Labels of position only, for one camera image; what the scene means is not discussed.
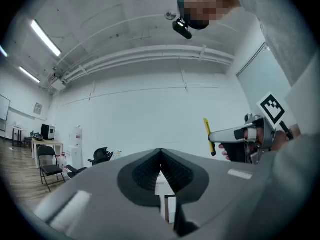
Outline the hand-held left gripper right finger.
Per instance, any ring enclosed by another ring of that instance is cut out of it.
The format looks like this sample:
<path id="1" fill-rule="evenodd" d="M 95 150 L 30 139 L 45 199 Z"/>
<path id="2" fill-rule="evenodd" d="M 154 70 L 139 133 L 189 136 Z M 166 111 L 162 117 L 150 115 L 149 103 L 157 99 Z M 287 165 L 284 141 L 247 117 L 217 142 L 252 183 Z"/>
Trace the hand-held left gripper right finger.
<path id="1" fill-rule="evenodd" d="M 175 193 L 174 232 L 179 237 L 254 237 L 272 157 L 257 165 L 161 149 L 162 173 Z"/>

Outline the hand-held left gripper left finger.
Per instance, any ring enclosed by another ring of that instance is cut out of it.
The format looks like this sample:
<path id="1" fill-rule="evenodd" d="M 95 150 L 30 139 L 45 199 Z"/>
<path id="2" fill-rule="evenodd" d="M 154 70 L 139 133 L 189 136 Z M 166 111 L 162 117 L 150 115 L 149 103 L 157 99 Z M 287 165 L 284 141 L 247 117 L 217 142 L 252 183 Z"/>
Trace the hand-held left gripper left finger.
<path id="1" fill-rule="evenodd" d="M 156 192 L 161 151 L 94 165 L 49 194 L 35 215 L 72 239 L 173 239 Z"/>

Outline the person's right hand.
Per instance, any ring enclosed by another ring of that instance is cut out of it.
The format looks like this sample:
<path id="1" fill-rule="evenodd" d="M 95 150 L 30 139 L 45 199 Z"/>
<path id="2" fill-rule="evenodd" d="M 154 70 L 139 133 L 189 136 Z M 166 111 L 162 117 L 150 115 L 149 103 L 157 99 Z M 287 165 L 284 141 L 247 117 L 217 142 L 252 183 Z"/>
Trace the person's right hand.
<path id="1" fill-rule="evenodd" d="M 294 139 L 298 138 L 301 135 L 300 128 L 298 124 L 293 124 L 290 126 L 290 131 Z M 256 129 L 256 142 L 250 142 L 249 143 L 249 150 L 251 153 L 255 153 L 258 151 L 258 146 L 261 146 L 262 143 L 264 142 L 264 130 L 263 128 L 258 127 Z M 275 133 L 274 140 L 272 143 L 271 151 L 278 151 L 289 142 L 289 139 L 287 138 L 286 133 L 283 130 L 278 130 Z M 220 143 L 218 146 L 220 149 L 223 149 L 222 155 L 225 156 L 225 158 L 230 161 L 230 157 L 228 155 L 227 150 L 224 148 L 223 144 Z"/>

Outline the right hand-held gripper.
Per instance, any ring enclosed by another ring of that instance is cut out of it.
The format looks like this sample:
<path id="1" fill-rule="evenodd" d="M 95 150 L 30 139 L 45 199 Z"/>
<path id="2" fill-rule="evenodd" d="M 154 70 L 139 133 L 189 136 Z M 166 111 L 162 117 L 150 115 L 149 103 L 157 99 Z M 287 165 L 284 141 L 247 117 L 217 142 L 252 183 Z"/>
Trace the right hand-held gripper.
<path id="1" fill-rule="evenodd" d="M 283 121 L 286 114 L 279 100 L 268 92 L 257 102 L 262 115 L 247 114 L 242 126 L 211 132 L 208 140 L 223 144 L 223 155 L 231 162 L 257 165 L 262 156 L 273 149 L 277 126 L 284 132 L 285 140 L 293 133 Z"/>

